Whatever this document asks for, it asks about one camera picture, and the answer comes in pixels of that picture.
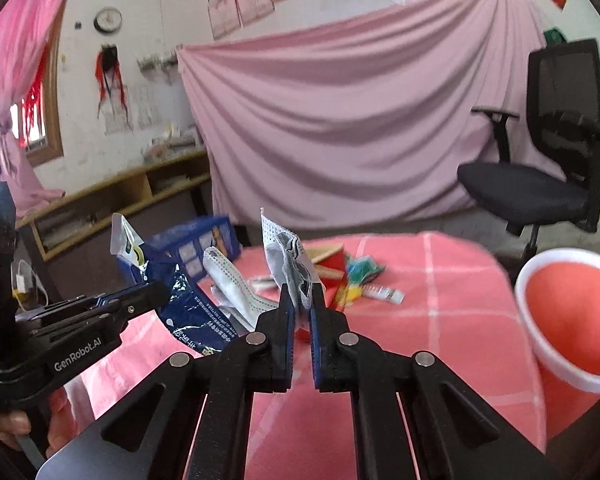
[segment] metal screw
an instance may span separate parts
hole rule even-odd
[[[169,364],[174,368],[182,368],[183,366],[188,365],[189,361],[191,361],[191,357],[189,357],[189,354],[186,352],[178,352],[169,357]]]
[[[245,339],[250,345],[261,345],[267,340],[267,336],[262,332],[251,332],[250,334],[247,334]]]
[[[355,346],[360,341],[360,338],[353,332],[345,332],[344,334],[340,334],[338,339],[344,346]]]
[[[430,354],[429,352],[418,352],[416,354],[416,362],[420,366],[431,366],[436,362],[436,358],[433,357],[433,354]]]

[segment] wooden desk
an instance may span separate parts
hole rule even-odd
[[[108,228],[112,213],[130,216],[177,193],[189,191],[196,215],[208,214],[200,185],[210,180],[209,161],[202,148],[123,171],[17,222],[20,238],[50,303],[66,298],[60,297],[47,262]],[[61,230],[66,236],[60,239]]]

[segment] wooden window frame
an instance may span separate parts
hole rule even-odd
[[[58,50],[65,3],[66,0],[62,3],[51,27],[45,77],[42,82],[42,117],[45,123],[46,145],[27,152],[27,159],[34,168],[64,156],[58,113]]]

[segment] office chair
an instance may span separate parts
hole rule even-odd
[[[534,146],[560,165],[566,181],[523,164],[512,164],[507,120],[520,116],[472,108],[493,125],[499,163],[470,162],[458,180],[477,204],[506,220],[507,231],[532,234],[522,259],[507,269],[515,282],[538,252],[540,226],[572,222],[595,233],[600,219],[600,56],[596,40],[550,46],[529,55],[526,121]]]

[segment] chair backrest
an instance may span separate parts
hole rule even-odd
[[[536,148],[557,162],[571,182],[590,177],[585,136],[577,128],[553,130],[543,117],[558,110],[600,124],[600,55],[596,40],[549,46],[529,55],[526,121]]]

